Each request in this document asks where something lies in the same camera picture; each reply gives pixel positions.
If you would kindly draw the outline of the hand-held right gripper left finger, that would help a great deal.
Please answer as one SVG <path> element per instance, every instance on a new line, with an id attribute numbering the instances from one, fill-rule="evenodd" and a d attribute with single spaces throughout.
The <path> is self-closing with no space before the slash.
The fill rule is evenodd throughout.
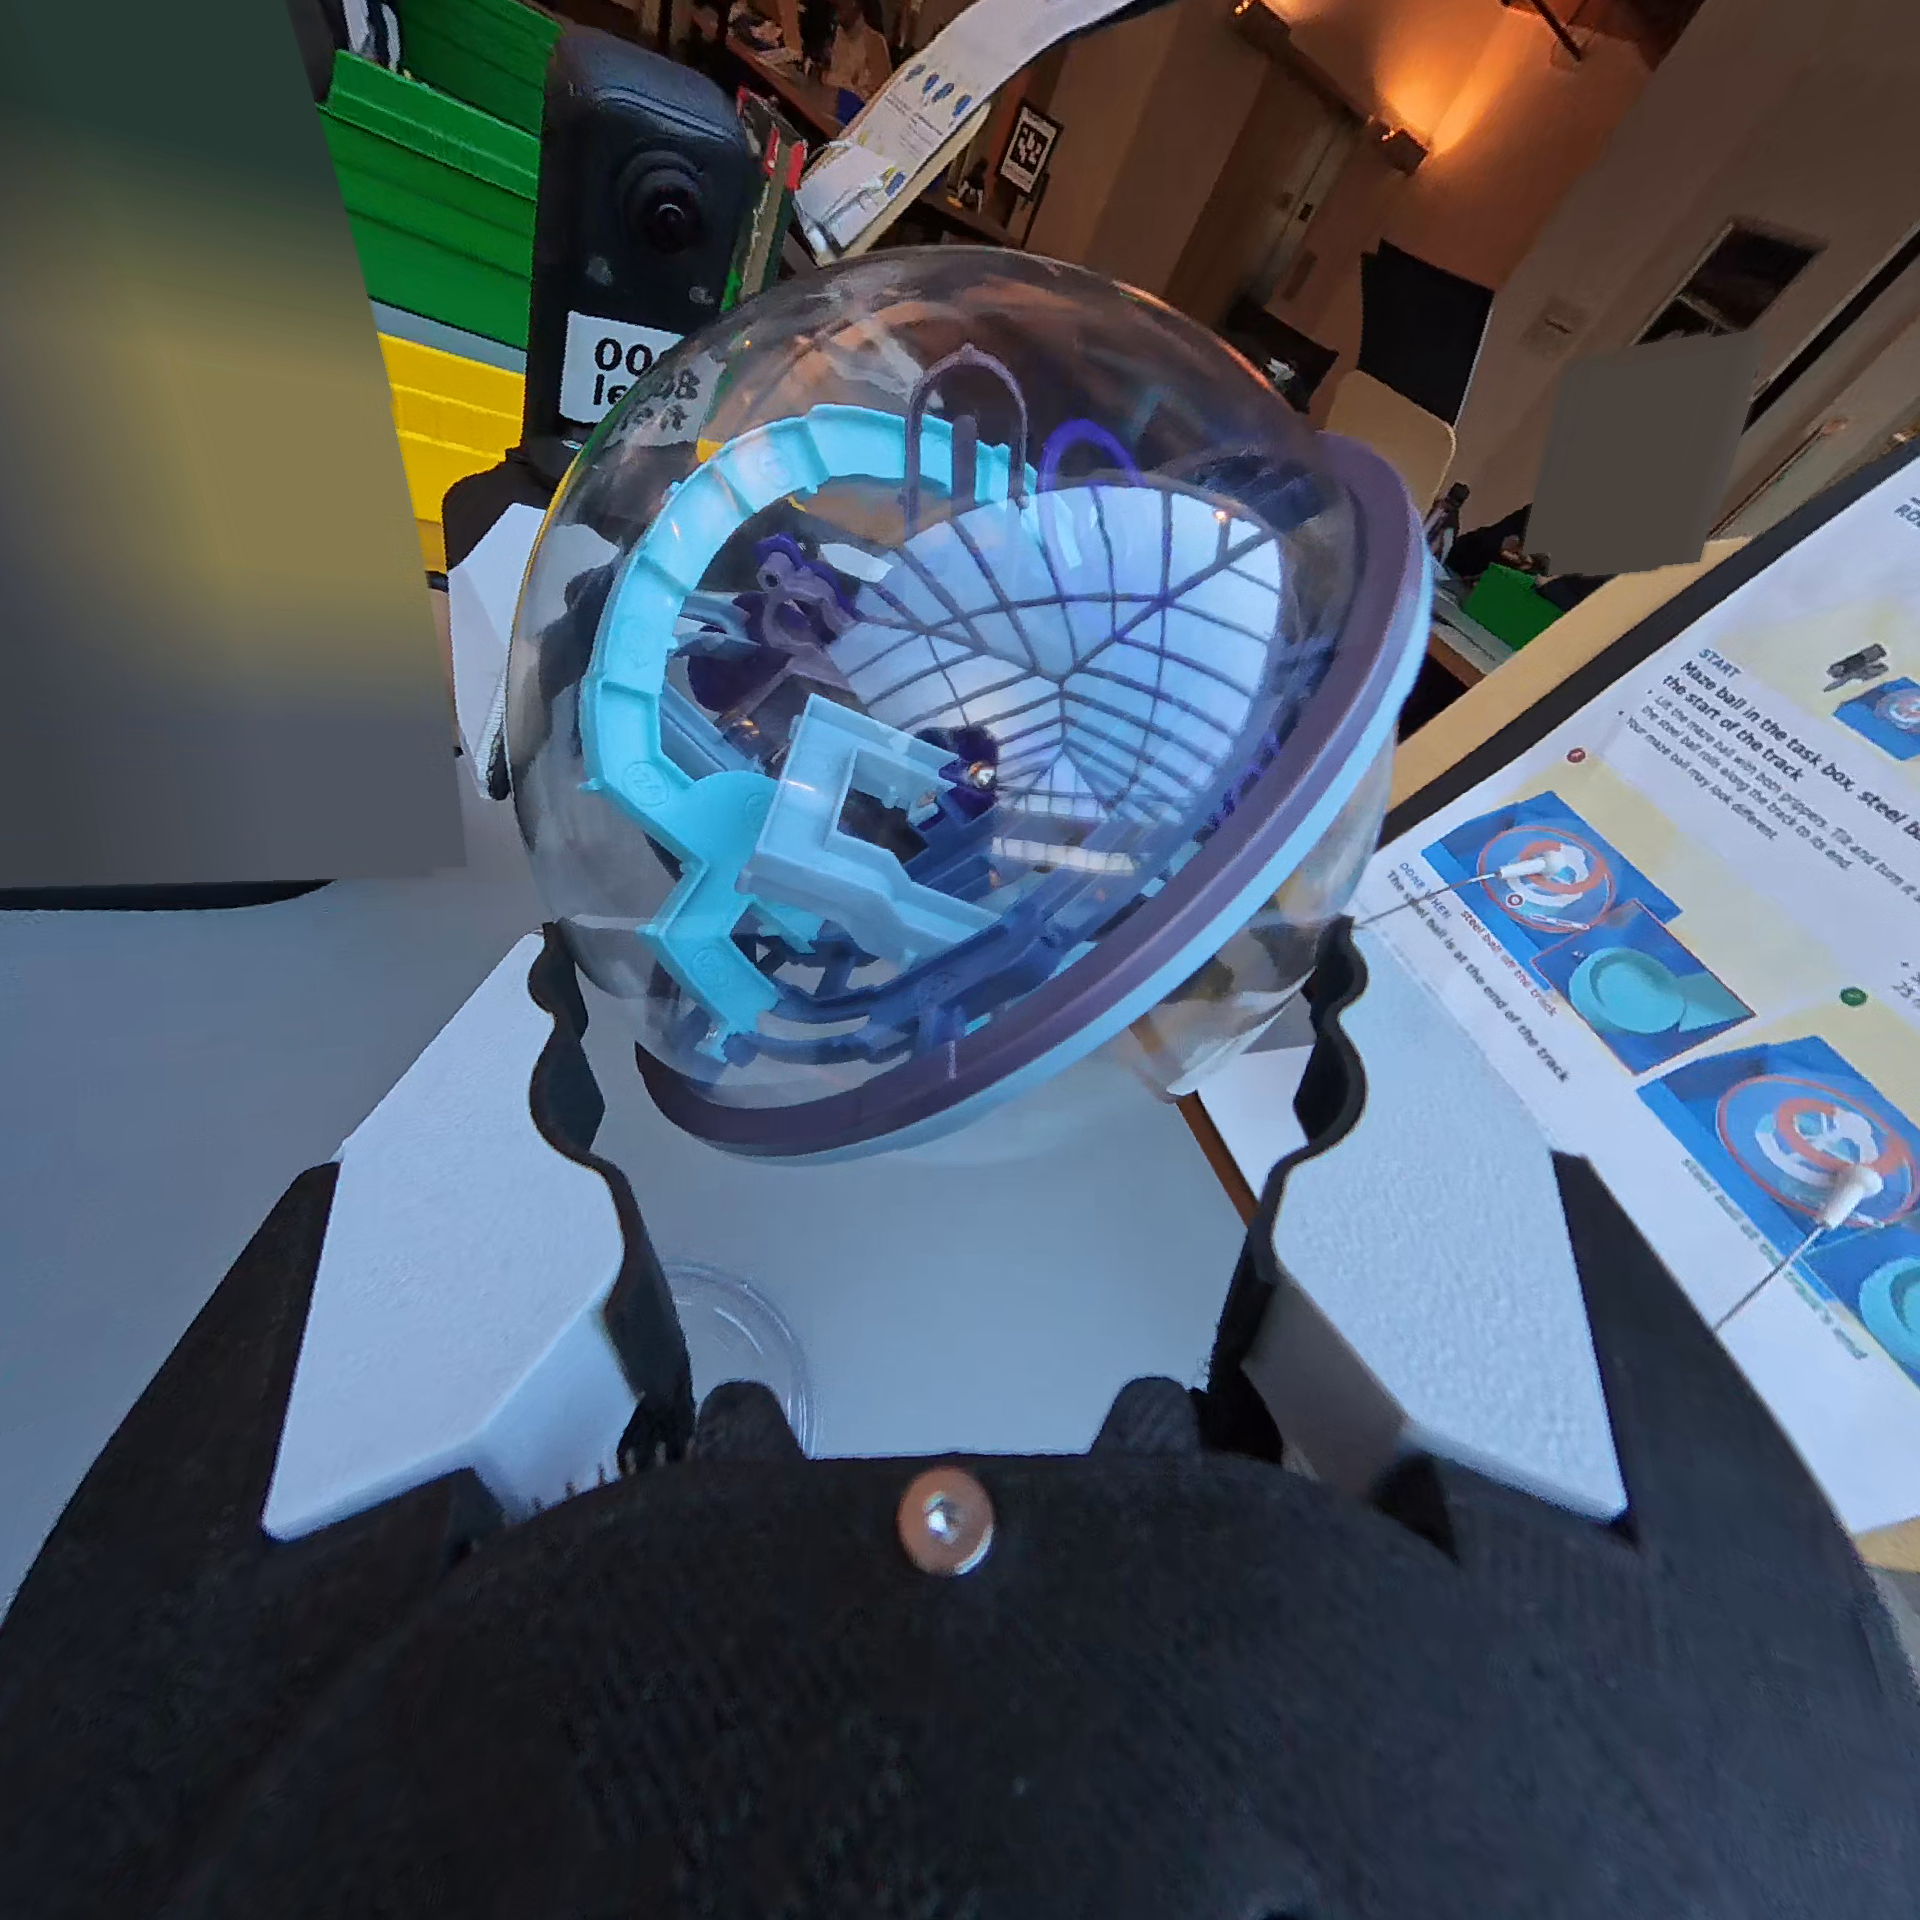
<path id="1" fill-rule="evenodd" d="M 455 1471 L 524 1519 L 678 1456 L 688 1347 L 558 935 L 533 933 L 343 1140 L 262 1526 Z"/>

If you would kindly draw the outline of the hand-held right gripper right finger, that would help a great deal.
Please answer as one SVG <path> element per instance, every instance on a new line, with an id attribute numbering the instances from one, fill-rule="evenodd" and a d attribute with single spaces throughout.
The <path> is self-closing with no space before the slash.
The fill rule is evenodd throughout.
<path id="1" fill-rule="evenodd" d="M 1624 1510 L 1548 1135 L 1373 931 L 1340 918 L 1222 1303 L 1214 1449 L 1355 1497 L 1432 1456 L 1584 1519 Z"/>

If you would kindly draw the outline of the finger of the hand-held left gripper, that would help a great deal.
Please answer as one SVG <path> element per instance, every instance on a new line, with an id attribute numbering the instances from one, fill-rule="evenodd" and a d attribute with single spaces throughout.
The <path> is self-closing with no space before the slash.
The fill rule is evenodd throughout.
<path id="1" fill-rule="evenodd" d="M 512 632 L 525 567 L 543 513 L 512 502 L 467 560 L 448 572 L 448 645 L 456 745 L 474 787 L 512 798 L 515 766 L 552 729 L 552 699 L 531 652 L 512 665 Z"/>

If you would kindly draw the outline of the clear plastic ball stand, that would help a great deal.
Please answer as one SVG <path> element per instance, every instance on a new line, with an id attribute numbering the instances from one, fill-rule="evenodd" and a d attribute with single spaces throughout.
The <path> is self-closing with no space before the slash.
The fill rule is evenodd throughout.
<path id="1" fill-rule="evenodd" d="M 800 1452 L 818 1449 L 818 1406 L 802 1344 L 778 1304 L 748 1279 L 691 1260 L 667 1260 L 663 1277 L 688 1347 L 692 1404 L 733 1382 L 759 1382 L 780 1401 Z"/>

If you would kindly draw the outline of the clear maze ball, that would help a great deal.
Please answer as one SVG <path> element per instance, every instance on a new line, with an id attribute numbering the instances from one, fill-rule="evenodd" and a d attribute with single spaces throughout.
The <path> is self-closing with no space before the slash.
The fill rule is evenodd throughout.
<path id="1" fill-rule="evenodd" d="M 1432 565 L 1400 473 L 1067 262 L 909 246 L 643 374 L 503 684 L 522 840 L 650 1097 L 918 1144 L 1132 1029 L 1183 1091 L 1375 847 Z"/>

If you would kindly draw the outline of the red and green package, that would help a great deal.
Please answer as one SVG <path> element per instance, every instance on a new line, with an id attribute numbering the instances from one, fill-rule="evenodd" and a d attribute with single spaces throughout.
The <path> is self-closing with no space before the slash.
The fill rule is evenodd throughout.
<path id="1" fill-rule="evenodd" d="M 778 284 L 796 193 L 806 165 L 806 142 L 786 120 L 778 103 L 741 86 L 735 92 L 735 115 L 750 137 L 759 179 L 727 277 L 727 308 L 744 303 Z"/>

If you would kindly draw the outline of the green plastic bin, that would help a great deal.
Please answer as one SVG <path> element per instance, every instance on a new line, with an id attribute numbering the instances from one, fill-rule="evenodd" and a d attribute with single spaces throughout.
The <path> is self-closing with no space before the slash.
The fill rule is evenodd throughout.
<path id="1" fill-rule="evenodd" d="M 522 1 L 291 4 L 367 297 L 524 350 L 543 72 Z"/>

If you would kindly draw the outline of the printed instruction sheet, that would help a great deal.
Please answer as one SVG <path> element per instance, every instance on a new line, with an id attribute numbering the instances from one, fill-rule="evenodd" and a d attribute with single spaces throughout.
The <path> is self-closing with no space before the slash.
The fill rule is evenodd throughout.
<path id="1" fill-rule="evenodd" d="M 1907 446 L 1407 800 L 1352 901 L 1859 1539 L 1917 1497 L 1915 646 Z"/>

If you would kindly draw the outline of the small green bin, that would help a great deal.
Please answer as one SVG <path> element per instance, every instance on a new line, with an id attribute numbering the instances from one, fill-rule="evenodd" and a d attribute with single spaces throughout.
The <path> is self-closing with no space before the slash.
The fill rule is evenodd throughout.
<path id="1" fill-rule="evenodd" d="M 1566 608 L 1544 589 L 1541 576 L 1493 563 L 1467 589 L 1460 612 L 1515 653 L 1563 616 Z"/>

